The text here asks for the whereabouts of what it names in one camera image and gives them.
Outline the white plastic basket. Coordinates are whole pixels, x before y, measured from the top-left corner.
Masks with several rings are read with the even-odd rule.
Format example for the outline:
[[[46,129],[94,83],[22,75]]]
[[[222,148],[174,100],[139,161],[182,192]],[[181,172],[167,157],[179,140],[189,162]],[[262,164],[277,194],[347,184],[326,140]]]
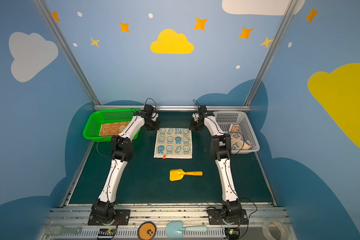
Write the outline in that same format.
[[[248,150],[241,150],[239,154],[258,152],[260,144],[245,112],[241,111],[215,111],[213,112],[218,125],[225,132],[229,131],[231,125],[239,126],[239,133],[245,141],[252,145]]]

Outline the teal patterned towel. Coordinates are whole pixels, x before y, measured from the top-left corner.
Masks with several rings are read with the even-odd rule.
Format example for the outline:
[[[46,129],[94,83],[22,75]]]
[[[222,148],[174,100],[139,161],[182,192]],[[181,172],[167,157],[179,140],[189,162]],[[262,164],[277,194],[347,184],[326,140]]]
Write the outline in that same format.
[[[192,131],[188,128],[160,128],[157,131],[154,158],[192,159]]]

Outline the orange jellyfish pattern towel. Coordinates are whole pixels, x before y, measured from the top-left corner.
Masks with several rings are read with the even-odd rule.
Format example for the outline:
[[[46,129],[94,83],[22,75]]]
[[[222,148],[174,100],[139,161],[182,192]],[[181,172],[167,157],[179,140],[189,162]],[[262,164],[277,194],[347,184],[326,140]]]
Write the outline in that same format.
[[[130,123],[130,121],[102,124],[101,128],[100,128],[99,136],[107,137],[107,136],[119,135],[121,132],[123,132],[127,128],[129,123]]]

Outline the green plastic basket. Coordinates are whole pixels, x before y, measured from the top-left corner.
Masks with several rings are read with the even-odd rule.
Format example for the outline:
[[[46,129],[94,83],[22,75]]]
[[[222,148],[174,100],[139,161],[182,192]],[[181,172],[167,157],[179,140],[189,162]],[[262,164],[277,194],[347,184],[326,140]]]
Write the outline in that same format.
[[[143,117],[131,109],[101,110],[92,113],[83,130],[83,137],[95,142],[109,142],[112,136],[135,140],[144,125]]]

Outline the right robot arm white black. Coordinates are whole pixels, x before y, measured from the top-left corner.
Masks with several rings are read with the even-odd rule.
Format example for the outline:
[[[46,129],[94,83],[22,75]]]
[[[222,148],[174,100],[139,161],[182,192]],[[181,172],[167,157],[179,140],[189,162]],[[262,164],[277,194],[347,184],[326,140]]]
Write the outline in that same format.
[[[192,131],[201,131],[207,128],[211,134],[210,152],[217,165],[222,186],[222,217],[225,221],[232,221],[243,215],[241,200],[234,186],[231,171],[232,144],[231,135],[224,132],[218,125],[213,112],[206,106],[198,106],[190,122]]]

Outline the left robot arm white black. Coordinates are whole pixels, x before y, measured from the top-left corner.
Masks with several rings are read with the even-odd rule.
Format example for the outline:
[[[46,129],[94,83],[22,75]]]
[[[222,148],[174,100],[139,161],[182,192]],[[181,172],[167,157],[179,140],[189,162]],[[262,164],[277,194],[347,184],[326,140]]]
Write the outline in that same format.
[[[114,209],[117,189],[123,171],[134,154],[132,140],[141,127],[148,131],[158,130],[158,116],[154,106],[145,104],[143,110],[134,112],[132,120],[120,134],[111,137],[111,167],[103,190],[92,205],[89,225],[110,226],[117,220]]]

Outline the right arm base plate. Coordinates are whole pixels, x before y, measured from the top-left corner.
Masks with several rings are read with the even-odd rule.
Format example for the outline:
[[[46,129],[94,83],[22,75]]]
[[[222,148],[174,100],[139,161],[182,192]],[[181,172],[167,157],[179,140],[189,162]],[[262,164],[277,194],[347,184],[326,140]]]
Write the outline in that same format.
[[[226,209],[207,208],[210,225],[246,225],[249,223],[247,212],[241,209],[237,213],[229,213]]]

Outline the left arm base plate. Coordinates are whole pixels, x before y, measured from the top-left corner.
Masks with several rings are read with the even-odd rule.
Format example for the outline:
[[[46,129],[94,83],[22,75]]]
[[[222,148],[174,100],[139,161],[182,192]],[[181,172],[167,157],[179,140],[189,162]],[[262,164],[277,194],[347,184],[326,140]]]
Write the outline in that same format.
[[[130,219],[130,210],[92,210],[88,220],[89,226],[126,226]]]

